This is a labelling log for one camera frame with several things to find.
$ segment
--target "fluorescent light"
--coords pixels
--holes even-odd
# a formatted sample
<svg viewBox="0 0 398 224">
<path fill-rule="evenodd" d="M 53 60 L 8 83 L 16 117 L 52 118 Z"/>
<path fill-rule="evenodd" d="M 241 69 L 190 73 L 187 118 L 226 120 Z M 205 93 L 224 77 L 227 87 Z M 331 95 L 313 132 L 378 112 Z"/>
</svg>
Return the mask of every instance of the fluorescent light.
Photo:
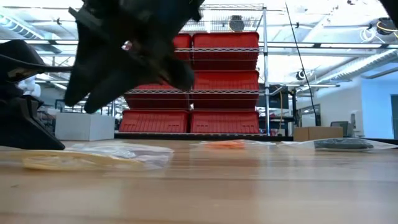
<svg viewBox="0 0 398 224">
<path fill-rule="evenodd" d="M 37 74 L 36 78 L 41 79 L 41 80 L 51 80 L 51 77 L 47 74 Z"/>
<path fill-rule="evenodd" d="M 69 81 L 50 81 L 50 83 L 69 83 Z"/>
<path fill-rule="evenodd" d="M 340 49 L 369 49 L 379 48 L 381 44 L 321 44 L 321 48 L 340 48 Z"/>
<path fill-rule="evenodd" d="M 313 44 L 297 43 L 297 45 L 300 48 L 306 48 L 306 47 L 312 48 L 313 47 Z M 268 43 L 267 46 L 268 47 L 280 47 L 280 48 L 283 48 L 283 47 L 290 47 L 290 48 L 297 47 L 295 43 Z"/>
<path fill-rule="evenodd" d="M 63 90 L 66 90 L 66 89 L 67 89 L 67 87 L 66 87 L 66 86 L 64 86 L 64 85 L 61 85 L 61 84 L 58 84 L 58 83 L 54 83 L 54 85 L 55 85 L 56 87 L 58 87 L 58 88 L 61 88 L 61 89 L 63 89 Z"/>
<path fill-rule="evenodd" d="M 323 85 L 323 84 L 314 84 L 314 85 L 311 85 L 310 84 L 310 87 L 339 87 L 340 85 Z"/>
<path fill-rule="evenodd" d="M 307 84 L 286 84 L 285 86 L 291 86 L 291 87 L 308 87 Z M 310 84 L 310 87 L 339 87 L 338 84 Z"/>
<path fill-rule="evenodd" d="M 79 43 L 78 40 L 56 40 L 55 42 L 60 45 L 76 45 Z"/>
<path fill-rule="evenodd" d="M 49 44 L 47 40 L 24 40 L 27 44 Z"/>
</svg>

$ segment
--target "clear plastic bag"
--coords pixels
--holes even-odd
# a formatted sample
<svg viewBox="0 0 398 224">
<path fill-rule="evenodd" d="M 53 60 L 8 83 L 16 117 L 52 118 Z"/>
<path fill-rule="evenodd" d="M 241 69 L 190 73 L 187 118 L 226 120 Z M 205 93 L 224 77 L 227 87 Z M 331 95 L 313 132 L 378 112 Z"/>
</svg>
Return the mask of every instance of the clear plastic bag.
<svg viewBox="0 0 398 224">
<path fill-rule="evenodd" d="M 152 170 L 167 166 L 173 150 L 126 143 L 75 144 L 63 151 L 10 150 L 0 161 L 19 161 L 25 168 L 43 170 Z"/>
<path fill-rule="evenodd" d="M 229 150 L 243 150 L 252 148 L 270 148 L 276 146 L 271 142 L 260 142 L 250 140 L 229 140 L 229 141 L 203 141 L 197 144 L 191 144 L 196 148 L 203 149 L 229 149 Z"/>
<path fill-rule="evenodd" d="M 294 144 L 281 144 L 280 147 L 296 147 L 305 149 L 315 149 L 316 151 L 333 152 L 368 152 L 380 149 L 394 149 L 397 145 L 383 142 L 371 141 L 360 138 L 333 138 L 321 139 Z"/>
</svg>

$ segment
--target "red storage bin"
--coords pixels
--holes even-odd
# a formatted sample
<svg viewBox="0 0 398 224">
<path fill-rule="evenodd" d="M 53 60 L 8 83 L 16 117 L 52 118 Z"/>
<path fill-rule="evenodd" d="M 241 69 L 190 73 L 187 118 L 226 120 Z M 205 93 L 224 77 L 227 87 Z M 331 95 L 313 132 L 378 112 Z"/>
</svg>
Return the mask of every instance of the red storage bin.
<svg viewBox="0 0 398 224">
<path fill-rule="evenodd" d="M 174 87 L 163 84 L 140 85 L 135 90 L 176 90 Z M 129 105 L 130 109 L 190 109 L 190 102 L 188 94 L 165 94 L 165 93 L 151 93 L 138 94 L 126 93 L 124 99 Z"/>
<path fill-rule="evenodd" d="M 244 71 L 195 71 L 194 90 L 258 90 L 259 73 Z M 258 94 L 192 94 L 195 109 L 254 109 Z"/>
<path fill-rule="evenodd" d="M 256 111 L 193 111 L 191 133 L 259 134 Z"/>
<path fill-rule="evenodd" d="M 179 34 L 174 38 L 173 42 L 176 48 L 191 48 L 192 37 L 190 34 Z M 179 59 L 191 62 L 191 52 L 177 52 L 175 54 Z"/>
<path fill-rule="evenodd" d="M 195 34 L 193 48 L 259 48 L 257 32 Z M 259 52 L 194 52 L 195 70 L 255 70 Z"/>
<path fill-rule="evenodd" d="M 186 133 L 187 111 L 125 110 L 119 131 L 125 133 Z"/>
</svg>

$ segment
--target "white wall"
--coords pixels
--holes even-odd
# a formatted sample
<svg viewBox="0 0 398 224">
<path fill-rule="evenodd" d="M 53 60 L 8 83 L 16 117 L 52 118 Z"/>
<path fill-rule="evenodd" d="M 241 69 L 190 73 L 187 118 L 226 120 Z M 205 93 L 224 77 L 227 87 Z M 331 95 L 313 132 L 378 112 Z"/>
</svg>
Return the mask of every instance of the white wall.
<svg viewBox="0 0 398 224">
<path fill-rule="evenodd" d="M 314 93 L 314 105 L 320 104 L 321 125 L 330 126 L 332 121 L 351 121 L 351 114 L 356 114 L 355 135 L 362 136 L 362 102 L 361 79 L 354 78 L 352 82 L 340 83 L 338 88 L 322 88 Z M 311 106 L 310 98 L 299 98 L 297 109 Z"/>
<path fill-rule="evenodd" d="M 363 122 L 367 138 L 394 138 L 391 95 L 398 95 L 398 79 L 362 80 Z"/>
</svg>

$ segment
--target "desk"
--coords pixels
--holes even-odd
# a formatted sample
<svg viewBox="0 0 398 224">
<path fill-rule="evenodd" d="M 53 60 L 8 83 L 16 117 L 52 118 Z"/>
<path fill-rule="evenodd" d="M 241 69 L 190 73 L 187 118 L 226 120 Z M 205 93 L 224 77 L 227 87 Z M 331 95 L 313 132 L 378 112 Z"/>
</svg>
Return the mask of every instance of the desk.
<svg viewBox="0 0 398 224">
<path fill-rule="evenodd" d="M 2 224 L 396 224 L 398 152 L 168 146 L 167 170 L 47 172 L 0 167 Z"/>
</svg>

